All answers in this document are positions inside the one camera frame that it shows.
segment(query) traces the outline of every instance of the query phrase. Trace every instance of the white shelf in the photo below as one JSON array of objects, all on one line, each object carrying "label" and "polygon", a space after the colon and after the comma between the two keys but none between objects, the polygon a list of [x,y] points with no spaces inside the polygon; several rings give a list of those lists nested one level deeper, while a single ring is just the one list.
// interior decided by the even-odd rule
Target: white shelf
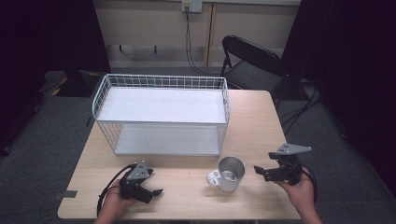
[{"label": "white shelf", "polygon": [[116,155],[218,156],[230,118],[227,82],[107,74],[92,112]]},{"label": "white shelf", "polygon": [[113,87],[98,120],[225,124],[221,90]]},{"label": "white shelf", "polygon": [[218,156],[218,129],[214,126],[122,125],[117,155]]}]

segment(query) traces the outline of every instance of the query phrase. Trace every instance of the black cable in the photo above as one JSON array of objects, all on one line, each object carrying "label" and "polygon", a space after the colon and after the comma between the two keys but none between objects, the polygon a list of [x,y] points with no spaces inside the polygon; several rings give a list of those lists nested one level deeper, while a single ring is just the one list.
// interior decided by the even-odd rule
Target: black cable
[{"label": "black cable", "polygon": [[190,9],[188,7],[184,7],[184,8],[185,8],[186,19],[187,19],[187,31],[186,31],[187,62],[189,63],[192,70],[194,70],[196,73],[199,73],[201,75],[219,76],[220,74],[218,74],[218,73],[210,73],[210,72],[203,71],[195,65],[195,63],[192,59],[192,54],[191,54],[191,35],[190,35],[190,17],[189,17]]},{"label": "black cable", "polygon": [[117,177],[119,177],[119,175],[124,172],[126,169],[132,169],[134,166],[131,165],[127,165],[124,168],[122,168],[111,180],[110,182],[107,184],[107,186],[103,189],[102,193],[99,195],[99,200],[98,200],[98,204],[96,207],[96,215],[99,216],[100,210],[102,209],[102,203],[103,203],[103,199],[105,198],[107,192],[109,189],[114,188],[114,187],[110,187],[113,182],[117,179]]},{"label": "black cable", "polygon": [[310,106],[304,108],[304,110],[302,110],[302,111],[299,112],[298,114],[293,115],[292,118],[295,117],[295,119],[294,119],[294,121],[291,123],[291,125],[289,126],[289,128],[285,131],[285,135],[288,134],[288,132],[289,132],[289,130],[291,129],[291,127],[294,125],[294,123],[297,121],[297,119],[305,112],[305,110],[307,110],[308,108],[310,108],[310,107],[316,105],[317,103],[320,102],[320,100],[321,100],[320,98],[317,99],[312,105],[310,105]]},{"label": "black cable", "polygon": [[317,182],[317,178],[315,177],[315,174],[312,171],[312,169],[310,169],[308,166],[302,165],[302,167],[304,167],[305,169],[308,170],[308,172],[307,172],[304,169],[302,169],[303,174],[308,176],[308,178],[312,182],[312,186],[314,187],[314,203],[317,203],[317,199],[318,199],[318,182]]},{"label": "black cable", "polygon": [[292,122],[292,124],[289,126],[289,128],[285,131],[285,135],[289,132],[289,130],[291,129],[291,127],[294,125],[294,123],[297,121],[297,119],[305,112],[305,110],[307,110],[308,108],[311,108],[312,106],[316,105],[317,103],[320,102],[321,98],[317,99],[314,103],[311,103],[312,100],[314,99],[316,92],[318,91],[318,87],[316,86],[314,89],[314,92],[312,93],[312,96],[309,98],[308,102],[300,109],[298,110],[292,110],[284,115],[281,116],[281,118],[287,116],[288,114],[290,114],[291,112],[294,112],[294,115],[292,115],[291,117],[289,117],[286,121],[282,122],[281,126],[284,126],[285,124],[287,124],[289,121],[291,121],[292,119],[294,119],[294,121]]}]

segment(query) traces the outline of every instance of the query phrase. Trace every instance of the human hand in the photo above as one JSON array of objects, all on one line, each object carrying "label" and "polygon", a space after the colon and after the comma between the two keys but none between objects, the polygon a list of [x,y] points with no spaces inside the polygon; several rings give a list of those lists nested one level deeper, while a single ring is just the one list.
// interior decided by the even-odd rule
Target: human hand
[{"label": "human hand", "polygon": [[303,223],[322,223],[315,208],[314,186],[307,175],[302,174],[301,181],[293,186],[283,181],[276,181],[276,184],[288,193],[289,200],[300,214]]},{"label": "human hand", "polygon": [[138,201],[135,199],[125,200],[120,196],[120,180],[118,179],[108,189],[102,209],[94,223],[112,223],[115,219],[122,216],[127,207],[136,203]]}]

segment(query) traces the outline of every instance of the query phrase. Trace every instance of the black curtain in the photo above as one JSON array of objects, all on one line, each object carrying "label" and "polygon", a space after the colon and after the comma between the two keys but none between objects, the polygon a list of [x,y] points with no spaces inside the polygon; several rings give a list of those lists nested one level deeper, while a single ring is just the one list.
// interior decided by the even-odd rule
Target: black curtain
[{"label": "black curtain", "polygon": [[110,67],[92,0],[4,1],[0,21],[0,147],[4,147],[48,71],[109,73]]},{"label": "black curtain", "polygon": [[318,83],[346,136],[396,195],[396,3],[302,0],[283,60]]}]

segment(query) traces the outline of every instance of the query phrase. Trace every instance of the white cup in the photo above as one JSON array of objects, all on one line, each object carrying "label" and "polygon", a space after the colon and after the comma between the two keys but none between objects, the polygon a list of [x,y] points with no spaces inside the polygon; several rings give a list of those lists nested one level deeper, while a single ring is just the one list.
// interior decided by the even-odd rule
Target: white cup
[{"label": "white cup", "polygon": [[206,182],[224,191],[234,191],[245,175],[245,164],[236,157],[225,157],[219,168],[206,175]]}]

